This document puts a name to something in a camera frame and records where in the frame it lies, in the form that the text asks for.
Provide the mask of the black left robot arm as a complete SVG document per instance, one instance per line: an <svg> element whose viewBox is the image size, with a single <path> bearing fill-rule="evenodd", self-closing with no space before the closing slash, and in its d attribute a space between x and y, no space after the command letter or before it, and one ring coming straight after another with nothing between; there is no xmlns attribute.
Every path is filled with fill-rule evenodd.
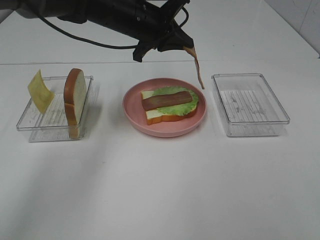
<svg viewBox="0 0 320 240"><path fill-rule="evenodd" d="M2 10L13 10L27 19L39 18L56 31L78 41L115 49L114 45L72 35L47 20L57 17L76 24L93 22L138 40L136 45L118 46L132 49L133 60L141 62L145 54L194 48L193 39L178 24L175 16L185 10L186 0L168 0L156 6L146 0L2 0Z"/></svg>

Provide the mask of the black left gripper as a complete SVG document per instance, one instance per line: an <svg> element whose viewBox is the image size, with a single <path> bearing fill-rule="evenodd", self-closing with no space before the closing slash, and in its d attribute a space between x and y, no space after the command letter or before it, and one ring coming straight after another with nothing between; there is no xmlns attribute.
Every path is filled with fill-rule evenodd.
<svg viewBox="0 0 320 240"><path fill-rule="evenodd" d="M156 48L165 52L194 47L193 39L175 21L175 16L188 3L188 0L168 0L156 6L146 0L117 1L119 32L139 40L132 53L134 61L141 63L146 53Z"/></svg>

